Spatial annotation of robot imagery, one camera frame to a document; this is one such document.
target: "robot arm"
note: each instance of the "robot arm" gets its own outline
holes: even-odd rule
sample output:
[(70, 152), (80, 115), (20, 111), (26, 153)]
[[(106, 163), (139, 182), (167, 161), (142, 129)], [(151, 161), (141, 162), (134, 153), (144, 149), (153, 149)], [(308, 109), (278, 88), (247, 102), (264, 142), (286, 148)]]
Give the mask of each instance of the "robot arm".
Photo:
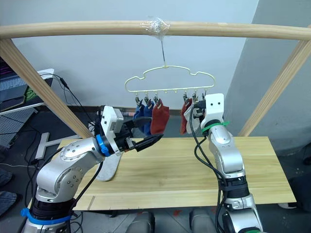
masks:
[(70, 143), (39, 171), (34, 203), (30, 210), (22, 210), (22, 215), (28, 217), (23, 232), (64, 232), (75, 204), (73, 197), (87, 171), (110, 155), (121, 155), (133, 149), (140, 151), (160, 140), (162, 134), (137, 143), (131, 139), (132, 128), (150, 121), (150, 118), (141, 117), (123, 122), (119, 109), (105, 106), (101, 120), (103, 135)]
[(232, 134), (223, 124), (224, 95), (206, 95), (205, 102), (206, 115), (201, 128), (204, 136), (209, 139), (209, 150), (215, 157), (217, 170), (227, 183), (227, 186), (222, 187), (227, 193), (224, 202), (224, 230), (226, 233), (262, 231), (253, 195), (248, 190), (241, 153), (235, 146)]

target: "wooden leg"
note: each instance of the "wooden leg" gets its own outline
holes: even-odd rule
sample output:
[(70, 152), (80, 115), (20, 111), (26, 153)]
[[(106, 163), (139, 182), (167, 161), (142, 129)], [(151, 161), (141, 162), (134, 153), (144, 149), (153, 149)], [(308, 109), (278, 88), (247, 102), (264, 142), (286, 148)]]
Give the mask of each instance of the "wooden leg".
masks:
[(82, 138), (92, 137), (87, 127), (40, 77), (27, 59), (16, 48), (11, 39), (3, 39), (0, 41), (0, 56), (76, 134)]
[(255, 129), (264, 115), (269, 111), (284, 89), (300, 70), (306, 59), (311, 54), (311, 41), (300, 41), (281, 72), (271, 84), (266, 94), (263, 96), (250, 118), (243, 126), (239, 136), (249, 136)]

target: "white sock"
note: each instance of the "white sock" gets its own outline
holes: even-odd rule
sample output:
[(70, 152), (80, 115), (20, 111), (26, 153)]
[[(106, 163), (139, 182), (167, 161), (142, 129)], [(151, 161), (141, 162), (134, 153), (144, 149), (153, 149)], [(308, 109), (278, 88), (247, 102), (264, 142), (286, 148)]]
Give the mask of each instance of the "white sock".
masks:
[[(184, 117), (187, 120), (186, 130), (187, 130), (187, 133), (190, 133), (190, 134), (192, 133), (191, 128), (190, 128), (190, 111), (193, 108), (193, 106), (194, 106), (194, 104), (192, 103), (191, 106), (184, 113)], [(196, 132), (197, 129), (200, 127), (199, 118), (192, 118), (192, 125), (193, 125), (193, 130)]]

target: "green zip tie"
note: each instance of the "green zip tie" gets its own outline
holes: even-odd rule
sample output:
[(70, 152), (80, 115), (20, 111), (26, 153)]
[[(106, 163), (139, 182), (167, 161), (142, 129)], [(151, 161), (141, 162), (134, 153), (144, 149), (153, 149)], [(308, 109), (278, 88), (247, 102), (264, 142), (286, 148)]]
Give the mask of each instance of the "green zip tie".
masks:
[(202, 129), (202, 132), (204, 133), (206, 130), (209, 130), (209, 129), (212, 128), (213, 126), (216, 126), (216, 125), (223, 125), (223, 126), (225, 126), (225, 125), (227, 125), (227, 124), (229, 124), (229, 123), (230, 123), (230, 121), (224, 121), (223, 123), (214, 123), (214, 124), (211, 124), (211, 125), (209, 125), (209, 126), (203, 128), (203, 129)]
[(250, 231), (246, 231), (245, 233), (260, 233), (261, 231), (258, 230), (250, 230)]

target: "wooden table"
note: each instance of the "wooden table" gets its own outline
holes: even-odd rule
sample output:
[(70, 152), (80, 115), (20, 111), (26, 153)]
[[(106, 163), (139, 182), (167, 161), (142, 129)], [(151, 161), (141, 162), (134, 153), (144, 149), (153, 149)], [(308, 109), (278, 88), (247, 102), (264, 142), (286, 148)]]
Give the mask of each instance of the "wooden table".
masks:
[[(294, 202), (283, 169), (267, 137), (236, 137), (256, 204)], [(60, 147), (70, 143), (63, 140)], [(213, 206), (217, 202), (215, 174), (193, 154), (193, 138), (162, 138), (139, 153), (124, 153), (113, 180), (95, 180), (76, 210), (118, 210), (162, 207)], [(208, 142), (202, 144), (207, 156)], [(83, 178), (77, 194), (95, 173)]]

